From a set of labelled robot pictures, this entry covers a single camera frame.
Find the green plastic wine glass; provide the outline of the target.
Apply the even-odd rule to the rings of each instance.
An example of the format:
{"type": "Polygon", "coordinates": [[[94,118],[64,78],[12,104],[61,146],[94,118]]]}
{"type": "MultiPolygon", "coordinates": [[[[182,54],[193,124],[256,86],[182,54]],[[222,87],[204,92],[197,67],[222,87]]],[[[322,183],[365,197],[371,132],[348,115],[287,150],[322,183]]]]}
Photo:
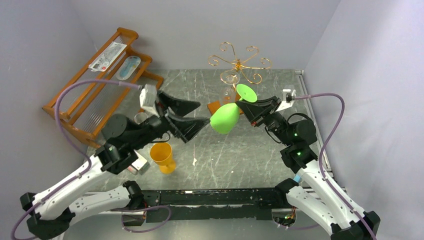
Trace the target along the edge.
{"type": "Polygon", "coordinates": [[[256,92],[246,84],[238,84],[235,93],[233,102],[220,106],[210,117],[210,126],[219,134],[228,134],[237,124],[241,114],[237,101],[255,103],[258,100],[256,92]]]}

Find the clear wine glass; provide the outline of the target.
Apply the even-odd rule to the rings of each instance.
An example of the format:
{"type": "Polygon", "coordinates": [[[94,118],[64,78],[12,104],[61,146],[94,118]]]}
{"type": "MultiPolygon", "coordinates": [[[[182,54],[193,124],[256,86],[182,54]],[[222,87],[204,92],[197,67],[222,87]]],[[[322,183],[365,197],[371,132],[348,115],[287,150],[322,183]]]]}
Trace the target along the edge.
{"type": "Polygon", "coordinates": [[[240,82],[239,73],[235,70],[226,70],[220,74],[220,80],[225,84],[219,98],[220,105],[234,103],[237,95],[236,85],[240,82]]]}

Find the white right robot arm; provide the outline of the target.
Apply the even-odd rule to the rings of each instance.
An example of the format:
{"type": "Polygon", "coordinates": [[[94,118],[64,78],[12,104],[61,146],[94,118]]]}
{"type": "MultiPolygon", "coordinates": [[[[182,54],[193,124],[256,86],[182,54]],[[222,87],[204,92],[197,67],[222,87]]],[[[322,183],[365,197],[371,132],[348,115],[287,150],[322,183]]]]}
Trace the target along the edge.
{"type": "Polygon", "coordinates": [[[323,155],[328,144],[319,154],[310,148],[318,138],[314,121],[307,115],[303,120],[289,123],[279,112],[289,108],[296,100],[312,98],[311,95],[287,94],[284,101],[277,97],[250,102],[240,99],[241,108],[252,126],[265,126],[268,134],[285,145],[280,152],[283,163],[305,181],[318,195],[311,196],[294,179],[286,179],[275,188],[275,202],[280,207],[291,205],[304,212],[322,227],[332,240],[375,240],[381,222],[374,211],[367,212],[357,204],[328,174],[323,166],[323,155]]]}

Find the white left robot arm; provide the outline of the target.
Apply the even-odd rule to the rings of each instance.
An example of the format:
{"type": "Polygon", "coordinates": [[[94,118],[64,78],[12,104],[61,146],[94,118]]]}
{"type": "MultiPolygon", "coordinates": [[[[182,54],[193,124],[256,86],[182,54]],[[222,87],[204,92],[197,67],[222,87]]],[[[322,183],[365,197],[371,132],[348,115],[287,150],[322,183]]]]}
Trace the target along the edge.
{"type": "Polygon", "coordinates": [[[139,159],[138,150],[165,134],[187,143],[210,121],[206,117],[189,117],[201,104],[178,99],[158,90],[140,95],[140,105],[150,116],[136,123],[123,114],[112,115],[102,129],[105,143],[77,170],[54,186],[20,197],[28,214],[30,233],[41,240],[53,239],[71,225],[98,213],[114,210],[137,210],[145,204],[144,195],[135,181],[126,181],[108,192],[85,196],[96,183],[126,170],[139,159]]]}

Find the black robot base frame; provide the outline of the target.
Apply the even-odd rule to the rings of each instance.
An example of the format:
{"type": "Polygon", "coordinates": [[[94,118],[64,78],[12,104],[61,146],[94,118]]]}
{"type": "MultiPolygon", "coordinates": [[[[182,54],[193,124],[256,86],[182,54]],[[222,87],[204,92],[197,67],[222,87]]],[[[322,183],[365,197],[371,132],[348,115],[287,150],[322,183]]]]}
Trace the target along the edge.
{"type": "Polygon", "coordinates": [[[135,181],[123,187],[129,191],[129,203],[122,207],[126,212],[147,213],[148,223],[169,219],[249,219],[272,220],[273,210],[290,209],[281,184],[276,187],[222,188],[222,189],[157,189],[142,190],[135,181]]]}

